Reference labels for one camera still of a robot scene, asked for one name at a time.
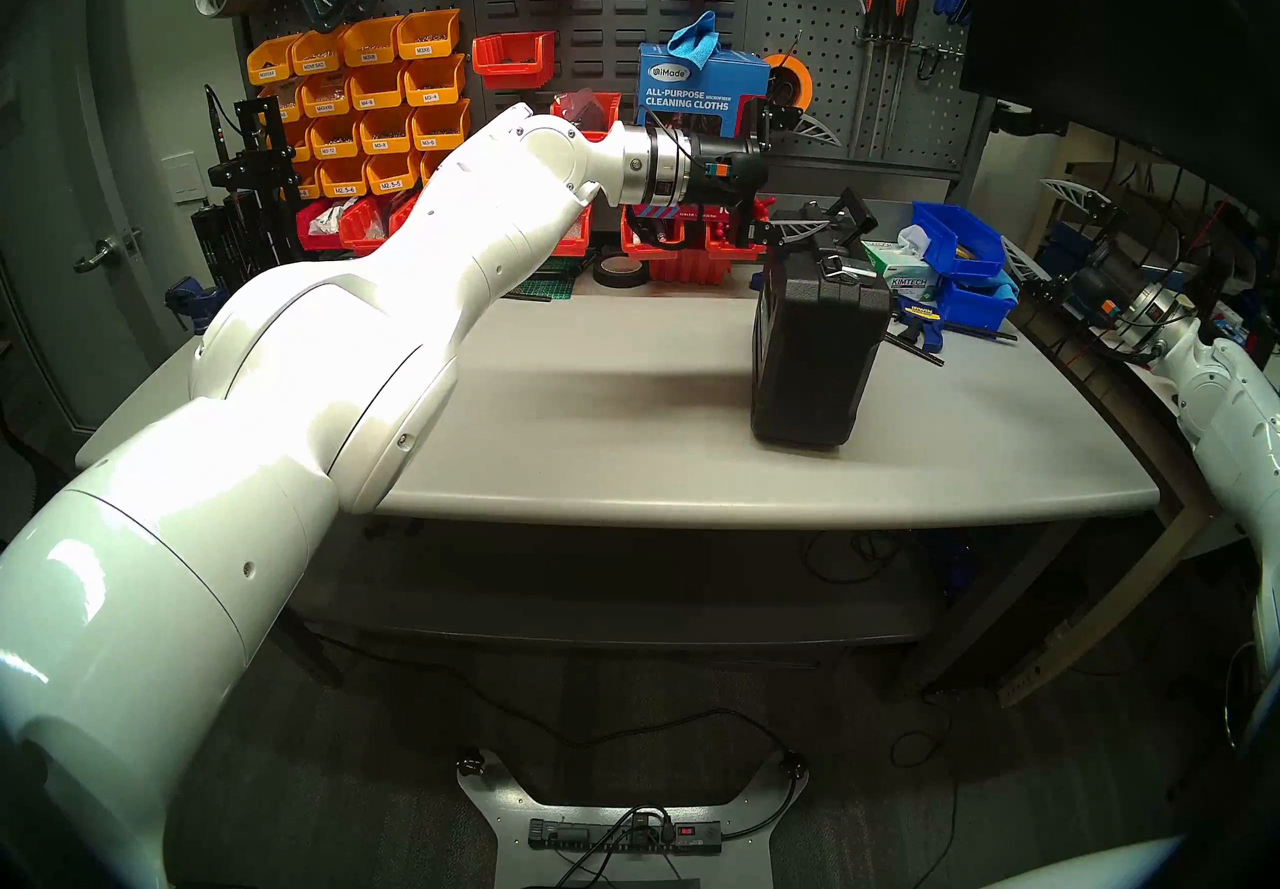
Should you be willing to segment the white ribbed left gripper finger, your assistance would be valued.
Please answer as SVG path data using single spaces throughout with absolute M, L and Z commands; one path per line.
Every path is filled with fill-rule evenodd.
M 835 130 L 803 109 L 778 109 L 778 130 L 818 145 L 835 146 L 835 148 L 844 146 Z
M 795 247 L 806 244 L 835 226 L 835 217 L 819 210 L 819 217 L 781 217 L 771 219 L 771 247 Z

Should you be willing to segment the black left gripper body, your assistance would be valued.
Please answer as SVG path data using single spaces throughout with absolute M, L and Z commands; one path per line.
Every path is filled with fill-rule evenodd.
M 771 244 L 768 214 L 759 214 L 758 198 L 768 183 L 773 107 L 768 98 L 749 98 L 742 107 L 745 134 L 721 137 L 690 132 L 690 201 L 716 205 L 730 214 L 728 238 L 733 247 Z

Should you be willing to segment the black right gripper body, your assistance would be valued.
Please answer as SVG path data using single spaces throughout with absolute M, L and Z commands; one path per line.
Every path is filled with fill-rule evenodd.
M 1117 347 L 1157 347 L 1166 320 L 1175 317 L 1175 292 L 1120 246 L 1125 214 L 1106 201 L 1102 217 L 1050 228 L 1039 264 L 1059 281 L 1061 301 L 1091 327 L 1115 336 Z

